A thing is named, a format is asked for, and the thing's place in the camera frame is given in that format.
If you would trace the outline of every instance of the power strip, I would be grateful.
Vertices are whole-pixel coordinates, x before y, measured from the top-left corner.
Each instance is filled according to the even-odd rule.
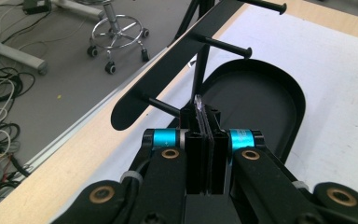
[[[26,15],[32,15],[51,10],[51,2],[49,0],[24,0],[22,11]]]

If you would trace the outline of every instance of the chair caster wheel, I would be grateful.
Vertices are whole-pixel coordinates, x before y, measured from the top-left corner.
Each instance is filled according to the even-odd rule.
[[[110,75],[112,75],[113,73],[115,73],[116,71],[116,67],[115,67],[115,63],[114,62],[109,62],[106,64],[106,67],[105,67],[105,71],[107,73],[109,73]]]
[[[91,58],[94,58],[95,56],[97,56],[97,55],[98,55],[97,47],[95,47],[95,46],[90,46],[90,47],[87,49],[87,54],[88,54]]]
[[[147,49],[143,49],[142,50],[142,61],[145,62],[149,62],[150,60],[150,56],[149,53],[147,52]]]
[[[144,29],[142,30],[142,37],[143,37],[143,38],[147,38],[149,35],[150,35],[149,30],[146,29],[146,28],[144,28]]]

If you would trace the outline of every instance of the cable tie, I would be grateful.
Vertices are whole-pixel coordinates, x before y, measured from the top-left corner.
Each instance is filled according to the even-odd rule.
[[[308,185],[304,182],[304,181],[293,181],[292,184],[295,186],[296,189],[306,189],[306,190],[310,190],[310,188],[308,187]]]
[[[126,177],[132,177],[138,180],[139,182],[139,188],[142,186],[142,183],[144,182],[144,178],[136,171],[126,171],[120,178],[120,183],[123,182],[124,178]]]

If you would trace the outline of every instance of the office chair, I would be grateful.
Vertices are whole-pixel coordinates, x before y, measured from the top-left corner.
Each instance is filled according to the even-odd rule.
[[[109,62],[105,66],[105,71],[113,74],[116,71],[115,63],[112,60],[112,50],[121,49],[132,44],[138,44],[142,50],[142,61],[148,62],[150,56],[147,49],[142,44],[140,38],[148,37],[149,30],[131,16],[117,15],[111,5],[112,0],[76,0],[85,5],[102,5],[106,18],[99,21],[91,32],[89,38],[89,48],[87,53],[90,57],[98,55],[97,47],[105,49]],[[108,22],[109,29],[101,31],[103,24]]]

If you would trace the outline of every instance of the blue band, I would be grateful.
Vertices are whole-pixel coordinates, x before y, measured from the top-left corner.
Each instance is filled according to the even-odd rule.
[[[232,152],[242,147],[254,147],[253,134],[248,129],[230,129]]]
[[[176,129],[155,129],[153,136],[153,148],[175,146]]]

